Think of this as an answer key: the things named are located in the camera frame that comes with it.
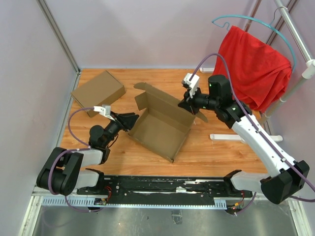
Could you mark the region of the red cloth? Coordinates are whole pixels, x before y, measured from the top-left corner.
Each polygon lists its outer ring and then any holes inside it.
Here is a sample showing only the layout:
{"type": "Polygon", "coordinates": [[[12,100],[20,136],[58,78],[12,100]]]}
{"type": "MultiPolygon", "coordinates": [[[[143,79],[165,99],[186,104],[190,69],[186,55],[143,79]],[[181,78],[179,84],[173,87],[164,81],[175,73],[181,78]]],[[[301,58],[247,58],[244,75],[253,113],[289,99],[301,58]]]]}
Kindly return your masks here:
{"type": "Polygon", "coordinates": [[[237,98],[265,112],[284,95],[292,74],[290,61],[271,46],[232,26],[223,39],[213,74],[230,76],[237,98]]]}

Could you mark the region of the teal clothes hanger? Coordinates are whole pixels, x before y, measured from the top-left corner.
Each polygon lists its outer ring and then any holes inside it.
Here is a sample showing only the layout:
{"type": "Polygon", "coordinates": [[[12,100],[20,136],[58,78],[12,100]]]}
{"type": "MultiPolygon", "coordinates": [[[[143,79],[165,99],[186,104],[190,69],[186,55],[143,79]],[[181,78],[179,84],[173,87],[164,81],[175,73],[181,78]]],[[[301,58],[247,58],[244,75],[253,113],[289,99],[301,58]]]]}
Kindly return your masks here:
{"type": "Polygon", "coordinates": [[[240,18],[240,19],[246,19],[246,20],[254,21],[254,22],[256,22],[256,23],[258,23],[260,25],[265,26],[266,28],[268,28],[272,32],[274,32],[276,35],[278,35],[283,40],[283,42],[287,45],[287,47],[288,47],[288,49],[289,49],[289,51],[291,53],[291,56],[292,56],[292,59],[293,59],[292,72],[295,71],[296,64],[297,64],[297,58],[296,58],[296,54],[294,52],[293,46],[289,43],[288,39],[279,30],[277,30],[276,28],[274,28],[270,24],[268,24],[268,23],[266,23],[266,22],[264,22],[264,21],[262,21],[260,19],[257,19],[255,17],[250,17],[250,16],[246,16],[246,15],[239,15],[239,14],[221,15],[221,16],[218,16],[218,17],[214,18],[211,22],[215,26],[218,26],[220,28],[224,28],[227,31],[229,31],[230,28],[231,28],[230,22],[225,22],[223,25],[219,25],[219,24],[216,23],[217,20],[225,19],[225,18],[240,18]]]}

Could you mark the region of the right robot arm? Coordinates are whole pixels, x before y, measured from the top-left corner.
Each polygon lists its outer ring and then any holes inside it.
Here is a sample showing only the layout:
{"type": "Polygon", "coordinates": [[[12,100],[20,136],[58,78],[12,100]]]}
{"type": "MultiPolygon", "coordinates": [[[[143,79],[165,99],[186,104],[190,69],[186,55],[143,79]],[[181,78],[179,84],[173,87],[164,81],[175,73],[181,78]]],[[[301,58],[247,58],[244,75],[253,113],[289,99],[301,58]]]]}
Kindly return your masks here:
{"type": "Polygon", "coordinates": [[[234,170],[224,177],[223,191],[233,197],[240,190],[262,193],[270,202],[280,204],[303,188],[310,170],[305,161],[297,162],[259,126],[251,110],[232,94],[224,75],[208,78],[208,94],[201,92],[199,76],[188,73],[182,80],[186,89],[178,106],[198,114],[200,109],[214,111],[217,118],[236,132],[264,164],[266,174],[234,170]]]}

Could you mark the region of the folded brown cardboard box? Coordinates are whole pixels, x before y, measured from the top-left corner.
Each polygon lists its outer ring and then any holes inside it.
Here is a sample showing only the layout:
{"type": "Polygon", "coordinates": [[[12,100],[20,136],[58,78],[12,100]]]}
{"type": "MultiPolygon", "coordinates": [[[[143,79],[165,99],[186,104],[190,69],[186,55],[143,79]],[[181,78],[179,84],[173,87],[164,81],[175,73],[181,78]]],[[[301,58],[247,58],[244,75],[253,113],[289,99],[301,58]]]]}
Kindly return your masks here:
{"type": "Polygon", "coordinates": [[[81,108],[111,105],[126,93],[125,86],[104,71],[71,92],[81,108]]]}

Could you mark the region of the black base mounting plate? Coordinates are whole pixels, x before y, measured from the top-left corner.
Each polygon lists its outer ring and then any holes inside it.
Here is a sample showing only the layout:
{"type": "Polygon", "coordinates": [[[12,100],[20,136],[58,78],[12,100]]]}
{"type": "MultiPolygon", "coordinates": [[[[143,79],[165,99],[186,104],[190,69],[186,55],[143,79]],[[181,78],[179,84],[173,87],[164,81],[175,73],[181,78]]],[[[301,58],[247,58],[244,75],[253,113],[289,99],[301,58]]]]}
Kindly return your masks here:
{"type": "Polygon", "coordinates": [[[103,176],[99,185],[77,190],[78,195],[107,195],[122,199],[123,196],[150,199],[174,199],[185,203],[193,199],[250,198],[250,191],[231,190],[222,177],[163,177],[163,176],[103,176]]]}

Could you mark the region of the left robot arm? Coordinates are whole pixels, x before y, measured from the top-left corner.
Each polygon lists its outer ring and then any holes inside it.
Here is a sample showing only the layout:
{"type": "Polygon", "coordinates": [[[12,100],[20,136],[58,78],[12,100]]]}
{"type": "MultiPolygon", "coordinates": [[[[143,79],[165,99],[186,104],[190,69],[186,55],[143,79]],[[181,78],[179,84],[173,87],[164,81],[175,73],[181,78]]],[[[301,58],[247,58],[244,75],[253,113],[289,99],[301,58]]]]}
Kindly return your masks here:
{"type": "Polygon", "coordinates": [[[136,113],[111,112],[110,117],[106,127],[94,125],[90,129],[87,148],[54,148],[37,176],[36,186],[53,195],[68,196],[75,189],[85,187],[96,195],[101,194],[105,190],[105,182],[101,179],[103,173],[81,169],[105,163],[110,143],[116,141],[120,131],[129,132],[139,119],[136,113]]]}

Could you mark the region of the brown cardboard box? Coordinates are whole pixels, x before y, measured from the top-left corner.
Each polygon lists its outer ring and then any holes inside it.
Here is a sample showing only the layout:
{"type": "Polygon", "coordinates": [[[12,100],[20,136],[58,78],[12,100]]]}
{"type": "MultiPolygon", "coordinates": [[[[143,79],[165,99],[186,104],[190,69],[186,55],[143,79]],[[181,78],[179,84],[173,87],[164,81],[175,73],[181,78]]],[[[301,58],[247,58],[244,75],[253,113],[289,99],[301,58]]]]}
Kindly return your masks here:
{"type": "Polygon", "coordinates": [[[81,108],[111,105],[126,93],[125,86],[104,71],[71,92],[81,108]]]}
{"type": "Polygon", "coordinates": [[[146,149],[174,162],[195,118],[203,122],[208,119],[202,113],[193,115],[178,107],[179,99],[148,83],[139,82],[133,87],[143,91],[134,98],[143,113],[128,135],[146,149]]]}

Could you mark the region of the white clothes rack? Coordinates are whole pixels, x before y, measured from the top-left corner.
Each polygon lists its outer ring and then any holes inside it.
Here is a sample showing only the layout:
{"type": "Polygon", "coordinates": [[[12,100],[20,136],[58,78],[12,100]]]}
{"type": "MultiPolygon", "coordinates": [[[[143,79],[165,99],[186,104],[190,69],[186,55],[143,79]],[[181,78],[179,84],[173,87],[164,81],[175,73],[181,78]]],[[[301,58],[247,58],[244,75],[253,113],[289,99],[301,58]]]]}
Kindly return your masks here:
{"type": "Polygon", "coordinates": [[[276,28],[256,18],[251,18],[251,21],[268,27],[283,39],[291,52],[293,62],[248,32],[232,26],[219,48],[219,54],[223,58],[217,59],[213,72],[215,75],[231,76],[237,98],[248,104],[252,110],[262,113],[260,123],[267,121],[301,83],[315,74],[315,60],[306,50],[289,11],[280,0],[276,1],[276,5],[298,48],[305,56],[307,68],[302,73],[301,80],[291,89],[287,88],[297,64],[293,47],[276,28]]]}

